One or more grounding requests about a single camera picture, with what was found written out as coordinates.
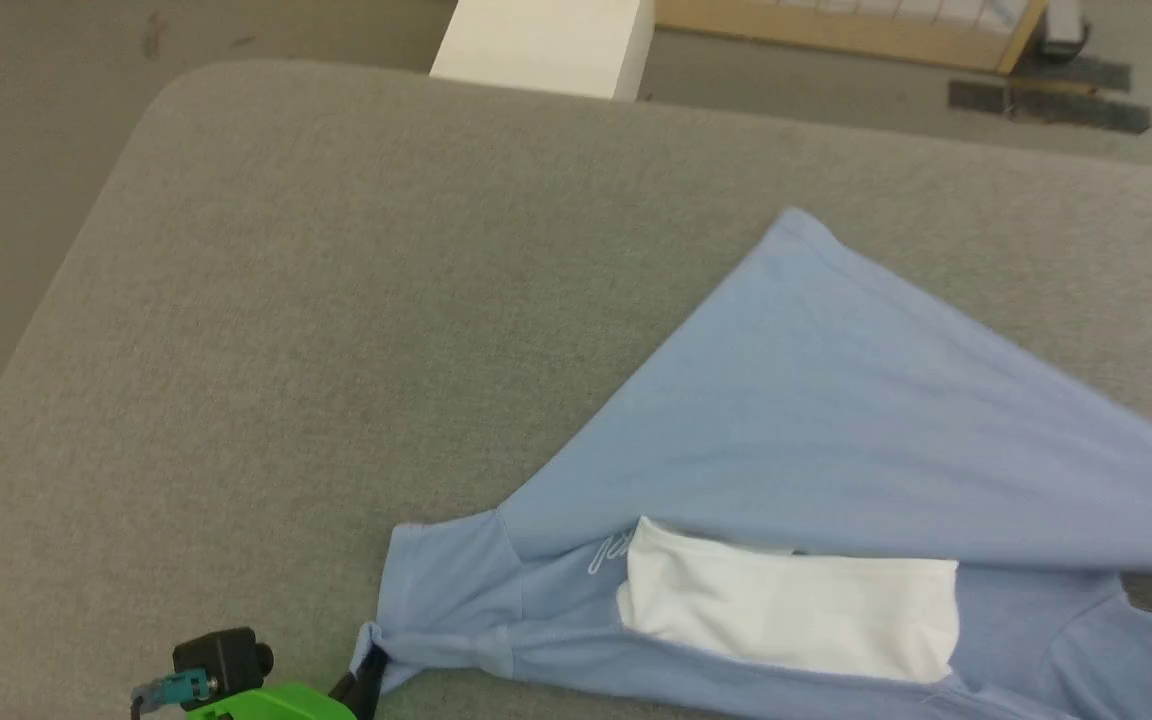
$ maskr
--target gray upholstered surface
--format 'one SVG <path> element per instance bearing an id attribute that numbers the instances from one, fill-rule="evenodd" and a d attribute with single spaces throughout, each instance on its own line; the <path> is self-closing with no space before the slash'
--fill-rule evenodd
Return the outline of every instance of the gray upholstered surface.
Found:
<path id="1" fill-rule="evenodd" d="M 389 528 L 503 500 L 786 205 L 1152 416 L 1152 169 L 361 68 L 180 79 L 0 382 L 0 717 L 120 717 L 219 626 L 325 687 Z M 382 717 L 690 714 L 458 670 Z"/>

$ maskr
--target light blue shirt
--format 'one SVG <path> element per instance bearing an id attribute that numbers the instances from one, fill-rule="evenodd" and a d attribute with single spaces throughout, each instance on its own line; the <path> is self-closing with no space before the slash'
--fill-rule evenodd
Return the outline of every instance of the light blue shirt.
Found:
<path id="1" fill-rule="evenodd" d="M 941 682 L 786 670 L 628 632 L 641 515 L 818 555 L 961 561 Z M 394 530 L 378 621 L 422 667 L 743 717 L 1152 717 L 1152 424 L 801 211 L 498 509 Z"/>

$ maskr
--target wooden frame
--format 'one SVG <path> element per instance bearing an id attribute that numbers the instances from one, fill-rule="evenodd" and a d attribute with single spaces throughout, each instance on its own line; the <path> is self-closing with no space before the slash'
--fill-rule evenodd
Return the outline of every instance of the wooden frame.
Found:
<path id="1" fill-rule="evenodd" d="M 655 0 L 657 25 L 756 40 L 1007 74 L 1038 26 L 1047 0 L 1029 0 L 1010 36 L 973 26 L 819 13 L 768 0 Z"/>

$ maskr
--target wooden crate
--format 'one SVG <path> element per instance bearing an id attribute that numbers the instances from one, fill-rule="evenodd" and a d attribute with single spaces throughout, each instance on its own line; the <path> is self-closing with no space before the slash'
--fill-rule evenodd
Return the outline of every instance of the wooden crate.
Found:
<path id="1" fill-rule="evenodd" d="M 1047 0 L 1028 0 L 1000 29 L 982 22 L 992 0 L 980 0 L 975 20 L 971 5 L 965 17 L 945 15 L 947 6 L 961 9 L 970 0 L 937 0 L 925 18 L 911 18 L 905 1 L 655 0 L 657 25 L 1007 74 L 1047 8 Z M 848 3 L 855 13 L 846 12 Z M 892 14 L 873 13 L 878 3 L 892 6 Z"/>

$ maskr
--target gray floor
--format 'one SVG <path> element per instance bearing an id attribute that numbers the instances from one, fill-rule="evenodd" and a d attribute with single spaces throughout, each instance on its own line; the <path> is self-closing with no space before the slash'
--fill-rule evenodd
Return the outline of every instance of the gray floor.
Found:
<path id="1" fill-rule="evenodd" d="M 1130 61 L 1152 105 L 1152 0 L 1084 0 L 1089 53 Z M 0 0 L 0 373 L 147 103 L 185 70 L 308 58 L 426 70 L 452 0 Z M 1135 138 L 945 108 L 950 73 L 803 50 L 658 33 L 654 103 L 1152 164 Z"/>

